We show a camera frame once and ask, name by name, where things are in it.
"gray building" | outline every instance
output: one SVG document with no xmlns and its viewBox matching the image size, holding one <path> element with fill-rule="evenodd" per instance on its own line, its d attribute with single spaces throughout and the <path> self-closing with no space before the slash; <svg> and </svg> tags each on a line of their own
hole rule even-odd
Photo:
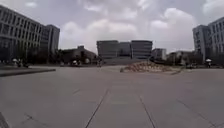
<svg viewBox="0 0 224 128">
<path fill-rule="evenodd" d="M 0 60 L 24 59 L 40 50 L 54 53 L 59 33 L 53 25 L 44 26 L 0 5 Z"/>
<path fill-rule="evenodd" d="M 152 50 L 152 57 L 155 60 L 166 60 L 166 49 L 155 48 Z"/>
<path fill-rule="evenodd" d="M 203 60 L 212 54 L 211 31 L 208 26 L 200 25 L 193 29 L 194 47 L 198 54 L 203 55 Z"/>
<path fill-rule="evenodd" d="M 120 57 L 131 57 L 131 43 L 120 42 L 119 43 L 118 56 Z"/>
<path fill-rule="evenodd" d="M 152 41 L 148 40 L 132 40 L 131 51 L 132 58 L 148 59 L 151 57 Z"/>
<path fill-rule="evenodd" d="M 117 40 L 97 41 L 98 55 L 103 59 L 112 59 L 118 56 L 119 43 Z"/>
<path fill-rule="evenodd" d="M 224 54 L 224 17 L 193 29 L 195 51 L 203 55 L 203 60 Z"/>
<path fill-rule="evenodd" d="M 224 17 L 210 23 L 208 25 L 211 34 L 212 48 L 214 54 L 224 53 Z"/>
</svg>

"building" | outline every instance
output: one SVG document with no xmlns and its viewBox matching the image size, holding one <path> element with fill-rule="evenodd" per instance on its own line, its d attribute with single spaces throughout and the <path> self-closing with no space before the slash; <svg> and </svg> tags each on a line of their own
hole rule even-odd
<svg viewBox="0 0 224 128">
<path fill-rule="evenodd" d="M 155 48 L 152 50 L 152 57 L 155 60 L 166 60 L 166 49 Z"/>
<path fill-rule="evenodd" d="M 202 54 L 203 61 L 207 58 L 224 54 L 224 17 L 193 29 L 196 53 Z"/>
<path fill-rule="evenodd" d="M 211 31 L 208 26 L 200 25 L 193 29 L 194 47 L 197 54 L 203 55 L 203 60 L 212 54 Z"/>
<path fill-rule="evenodd" d="M 212 40 L 212 48 L 214 54 L 224 53 L 224 17 L 210 23 L 210 38 Z"/>
<path fill-rule="evenodd" d="M 97 41 L 98 55 L 103 59 L 118 57 L 119 43 L 117 40 Z"/>
<path fill-rule="evenodd" d="M 120 42 L 118 44 L 118 56 L 119 57 L 131 57 L 131 43 Z"/>
<path fill-rule="evenodd" d="M 151 57 L 152 41 L 148 40 L 132 40 L 131 52 L 132 58 L 148 59 Z"/>
<path fill-rule="evenodd" d="M 58 49 L 59 33 L 53 25 L 44 26 L 0 5 L 0 60 L 32 58 L 40 51 L 53 54 Z"/>
<path fill-rule="evenodd" d="M 96 59 L 96 54 L 85 49 L 84 46 L 78 46 L 75 49 L 65 49 L 61 51 L 62 61 L 64 63 L 71 63 L 76 59 L 88 58 L 91 62 Z"/>
</svg>

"sky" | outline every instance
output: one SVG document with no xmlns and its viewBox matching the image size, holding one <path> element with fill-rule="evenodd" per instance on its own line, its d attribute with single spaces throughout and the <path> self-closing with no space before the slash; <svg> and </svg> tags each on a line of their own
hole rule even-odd
<svg viewBox="0 0 224 128">
<path fill-rule="evenodd" d="M 61 29 L 59 48 L 96 52 L 97 40 L 152 40 L 154 48 L 193 50 L 192 29 L 224 16 L 224 0 L 0 0 Z"/>
</svg>

